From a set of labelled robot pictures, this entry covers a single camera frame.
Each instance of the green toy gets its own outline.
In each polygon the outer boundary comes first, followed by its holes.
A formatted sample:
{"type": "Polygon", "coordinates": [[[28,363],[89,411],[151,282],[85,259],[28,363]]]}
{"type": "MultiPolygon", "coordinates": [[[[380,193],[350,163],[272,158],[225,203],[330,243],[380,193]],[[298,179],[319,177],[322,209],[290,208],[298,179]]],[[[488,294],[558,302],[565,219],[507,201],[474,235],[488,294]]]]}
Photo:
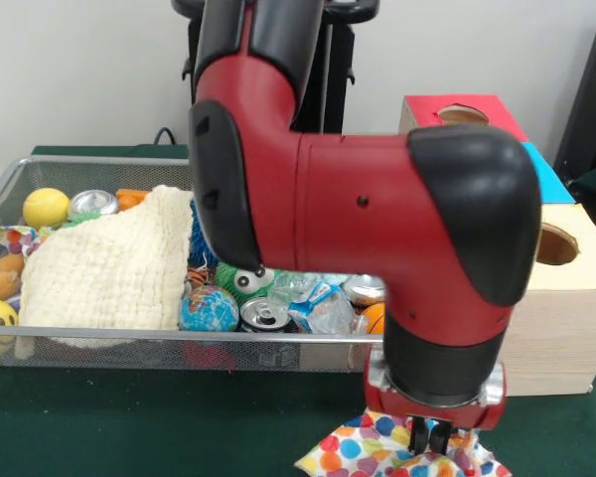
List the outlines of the green toy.
{"type": "Polygon", "coordinates": [[[100,217],[101,214],[99,212],[82,212],[81,214],[75,214],[68,222],[61,226],[60,229],[70,229],[79,224],[83,224],[84,222],[99,219],[100,217]]]}
{"type": "Polygon", "coordinates": [[[215,285],[227,290],[238,306],[252,298],[267,296],[274,281],[274,270],[261,266],[256,272],[239,270],[226,263],[219,263],[215,285]]]}

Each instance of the black cable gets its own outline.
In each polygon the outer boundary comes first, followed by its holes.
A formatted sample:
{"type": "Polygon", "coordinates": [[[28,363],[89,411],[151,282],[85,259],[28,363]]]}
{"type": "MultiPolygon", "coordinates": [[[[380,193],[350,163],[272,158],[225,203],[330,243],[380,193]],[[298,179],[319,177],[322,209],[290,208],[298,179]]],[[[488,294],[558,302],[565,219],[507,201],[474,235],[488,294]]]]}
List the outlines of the black cable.
{"type": "Polygon", "coordinates": [[[159,132],[155,136],[155,140],[152,143],[159,144],[159,141],[161,140],[161,136],[163,136],[164,133],[168,134],[168,137],[170,138],[170,144],[172,144],[173,146],[177,145],[177,140],[175,139],[175,135],[167,127],[162,127],[161,129],[159,129],[159,132]]]}

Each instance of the polka dot cloth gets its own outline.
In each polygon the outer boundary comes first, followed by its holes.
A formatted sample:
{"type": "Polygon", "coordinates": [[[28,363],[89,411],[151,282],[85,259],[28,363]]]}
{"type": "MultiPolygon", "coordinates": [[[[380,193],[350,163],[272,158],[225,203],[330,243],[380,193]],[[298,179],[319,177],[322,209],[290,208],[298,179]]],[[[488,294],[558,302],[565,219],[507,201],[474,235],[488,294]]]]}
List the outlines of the polka dot cloth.
{"type": "MultiPolygon", "coordinates": [[[[435,422],[428,420],[428,427],[435,422]]],[[[296,467],[312,477],[510,477],[479,443],[477,431],[457,431],[446,455],[408,451],[410,419],[366,411],[325,437],[296,467]]]]}
{"type": "Polygon", "coordinates": [[[42,227],[39,231],[26,226],[0,227],[0,244],[6,246],[9,253],[22,253],[26,259],[53,232],[50,227],[42,227]]]}

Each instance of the silver can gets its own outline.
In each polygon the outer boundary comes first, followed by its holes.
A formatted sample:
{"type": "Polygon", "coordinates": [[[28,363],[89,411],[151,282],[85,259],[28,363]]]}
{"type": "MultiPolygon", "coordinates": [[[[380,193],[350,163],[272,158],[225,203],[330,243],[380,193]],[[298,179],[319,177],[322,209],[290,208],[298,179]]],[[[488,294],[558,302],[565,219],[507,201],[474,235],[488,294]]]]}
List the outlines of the silver can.
{"type": "Polygon", "coordinates": [[[358,308],[367,308],[376,303],[382,303],[386,296],[384,282],[376,276],[370,275],[352,276],[345,281],[342,289],[354,306],[358,308]]]}
{"type": "Polygon", "coordinates": [[[240,307],[240,328],[247,333],[285,333],[291,318],[274,316],[267,298],[254,298],[240,307]]]}
{"type": "MultiPolygon", "coordinates": [[[[254,298],[240,307],[239,330],[245,333],[291,333],[297,331],[289,316],[277,317],[267,298],[254,298]]],[[[298,368],[298,345],[293,343],[259,343],[245,354],[254,369],[292,370],[298,368]]]]}
{"type": "Polygon", "coordinates": [[[71,199],[69,219],[77,214],[99,212],[103,216],[116,214],[119,210],[117,198],[105,191],[84,191],[71,199]]]}

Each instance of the red robot arm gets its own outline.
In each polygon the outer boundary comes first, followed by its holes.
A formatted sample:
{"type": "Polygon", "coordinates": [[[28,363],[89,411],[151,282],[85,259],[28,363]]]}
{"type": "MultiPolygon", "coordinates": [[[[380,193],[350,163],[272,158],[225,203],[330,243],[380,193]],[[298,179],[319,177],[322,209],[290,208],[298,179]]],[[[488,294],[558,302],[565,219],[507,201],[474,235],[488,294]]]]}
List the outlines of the red robot arm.
{"type": "Polygon", "coordinates": [[[326,7],[205,6],[190,113],[202,226],[218,257],[241,268],[382,277],[368,404],[446,421],[442,451],[451,426],[492,427],[502,413],[496,358],[538,241],[537,178],[523,147],[494,128],[292,132],[326,7]]]}

